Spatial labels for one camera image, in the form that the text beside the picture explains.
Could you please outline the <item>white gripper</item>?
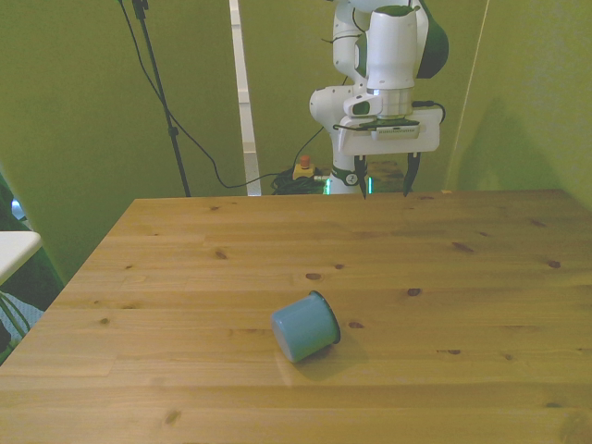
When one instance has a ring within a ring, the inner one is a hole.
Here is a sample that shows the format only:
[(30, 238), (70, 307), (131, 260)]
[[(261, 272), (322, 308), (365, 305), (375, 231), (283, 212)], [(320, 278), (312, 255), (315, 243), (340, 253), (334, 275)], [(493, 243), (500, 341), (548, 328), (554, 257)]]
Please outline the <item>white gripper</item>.
[(412, 112), (407, 118), (379, 123), (370, 117), (344, 117), (336, 126), (336, 146), (344, 155), (354, 157), (354, 171), (361, 194), (367, 196), (367, 162), (364, 155), (408, 154), (402, 192), (407, 196), (420, 166), (420, 154), (439, 146), (440, 109)]

